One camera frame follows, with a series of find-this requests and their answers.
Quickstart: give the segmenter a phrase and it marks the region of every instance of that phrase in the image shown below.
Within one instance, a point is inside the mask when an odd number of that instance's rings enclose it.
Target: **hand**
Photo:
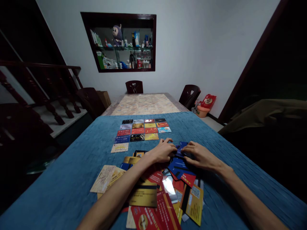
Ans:
[[[206,147],[199,143],[190,141],[190,143],[183,147],[181,152],[191,153],[195,156],[195,160],[185,157],[187,163],[194,165],[197,168],[202,168],[216,173],[223,167],[228,167],[223,161],[214,156]]]
[[[154,147],[152,150],[147,152],[144,156],[150,156],[153,160],[153,163],[164,163],[169,162],[170,158],[174,156],[173,151],[177,151],[177,148],[173,143],[171,138],[160,139],[159,144]]]

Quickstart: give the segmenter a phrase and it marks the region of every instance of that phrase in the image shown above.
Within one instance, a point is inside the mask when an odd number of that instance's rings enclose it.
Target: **staircase railing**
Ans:
[[[74,99],[75,95],[72,95],[70,90],[68,89],[65,81],[62,78],[62,74],[60,70],[66,70],[65,72],[65,77],[67,77],[68,82],[71,84],[72,88],[77,91],[77,86],[69,72],[69,69],[72,70],[73,74],[75,75],[80,88],[83,88],[81,81],[78,77],[78,71],[81,70],[80,66],[71,66],[71,65],[50,65],[50,64],[40,64],[40,63],[31,63],[31,62],[17,62],[17,61],[3,61],[0,60],[0,66],[13,66],[16,68],[20,68],[23,72],[23,77],[26,78],[27,84],[29,85],[30,89],[32,89],[32,93],[36,95],[37,100],[40,101],[40,104],[44,105],[46,109],[51,112],[54,116],[54,119],[57,121],[59,125],[65,124],[63,119],[57,114],[56,109],[54,106],[51,104],[51,101],[46,97],[44,92],[41,90],[41,88],[37,85],[36,81],[33,79],[32,75],[28,71],[27,67],[35,67],[41,70],[41,73],[43,76],[45,76],[46,81],[48,83],[48,86],[50,88],[50,91],[56,96],[56,99],[59,101],[59,104],[65,109],[65,112],[69,118],[73,118],[74,115],[72,112],[68,109],[65,101],[63,100],[63,96],[67,96],[69,101],[73,104],[74,109],[76,113],[81,113],[80,108],[77,106],[76,101]],[[60,84],[62,90],[58,90],[56,85],[54,84],[54,78],[55,76],[51,76],[50,73],[47,71],[48,68],[51,68],[55,71],[56,77],[57,77],[57,83]],[[10,94],[16,99],[16,101],[25,107],[32,109],[30,105],[27,104],[27,102],[18,94],[18,92],[12,87],[10,83],[7,82],[6,76],[0,71],[0,82],[1,84],[10,92]],[[40,122],[43,123],[41,120],[39,114],[37,114],[37,117]],[[52,133],[53,130],[44,123],[44,126],[46,127],[46,130],[49,133]]]

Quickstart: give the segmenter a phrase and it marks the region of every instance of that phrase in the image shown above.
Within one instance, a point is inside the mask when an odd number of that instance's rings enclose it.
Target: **red bag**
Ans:
[[[201,106],[207,109],[211,109],[214,102],[215,102],[216,96],[213,96],[211,94],[207,94],[205,96],[205,99],[202,101]]]

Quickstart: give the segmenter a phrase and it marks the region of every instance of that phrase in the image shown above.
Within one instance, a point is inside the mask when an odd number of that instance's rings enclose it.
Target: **orange bucket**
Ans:
[[[203,118],[203,117],[206,117],[206,116],[207,116],[207,113],[208,113],[209,111],[210,111],[210,109],[201,107],[201,106],[199,105],[199,106],[197,106],[196,115]]]

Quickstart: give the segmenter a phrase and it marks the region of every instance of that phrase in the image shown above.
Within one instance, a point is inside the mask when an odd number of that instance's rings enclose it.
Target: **purple plush toy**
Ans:
[[[122,46],[122,25],[113,26],[114,46]]]

